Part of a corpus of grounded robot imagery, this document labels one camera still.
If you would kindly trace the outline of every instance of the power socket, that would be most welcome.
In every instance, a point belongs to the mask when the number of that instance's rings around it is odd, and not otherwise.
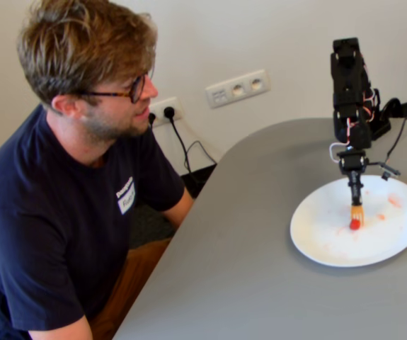
[[[149,112],[156,115],[156,119],[153,122],[153,128],[164,124],[170,124],[170,120],[164,116],[164,109],[169,106],[175,110],[173,120],[181,119],[184,116],[183,107],[176,97],[172,97],[164,101],[158,101],[157,103],[152,103],[149,106]]]
[[[211,108],[218,108],[269,90],[271,90],[271,85],[264,69],[211,85],[205,89]]]

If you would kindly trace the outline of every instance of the wall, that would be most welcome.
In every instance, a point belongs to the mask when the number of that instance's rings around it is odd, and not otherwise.
[[[407,101],[407,1],[402,0],[117,0],[147,11],[159,27],[154,82],[162,100],[177,96],[184,142],[201,140],[214,158],[242,138],[284,120],[332,115],[332,41],[356,36],[385,102]],[[30,1],[0,0],[0,144],[35,105],[14,41]],[[210,109],[205,87],[257,69],[272,91]],[[154,129],[176,170],[183,152],[170,125]],[[196,147],[193,169],[210,165]]]

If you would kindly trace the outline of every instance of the beard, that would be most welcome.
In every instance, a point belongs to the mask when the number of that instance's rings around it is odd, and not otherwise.
[[[124,137],[137,137],[143,135],[148,130],[148,120],[135,124],[131,122],[128,126],[121,124],[109,123],[101,119],[107,115],[102,115],[95,110],[88,112],[88,120],[84,123],[88,137],[92,142],[110,142]]]

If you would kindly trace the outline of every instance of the red food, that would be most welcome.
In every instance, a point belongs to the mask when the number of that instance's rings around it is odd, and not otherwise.
[[[350,223],[351,230],[358,230],[360,228],[360,221],[356,219],[352,219]]]

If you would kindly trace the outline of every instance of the glasses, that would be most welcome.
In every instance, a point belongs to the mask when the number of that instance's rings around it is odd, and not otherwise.
[[[144,73],[141,76],[138,76],[132,82],[131,88],[128,92],[87,92],[82,91],[78,92],[78,94],[83,96],[106,96],[106,97],[129,97],[131,98],[131,102],[135,104],[139,101],[140,96],[144,90],[145,86],[145,77],[148,76],[150,80],[153,78],[154,67],[148,73]]]

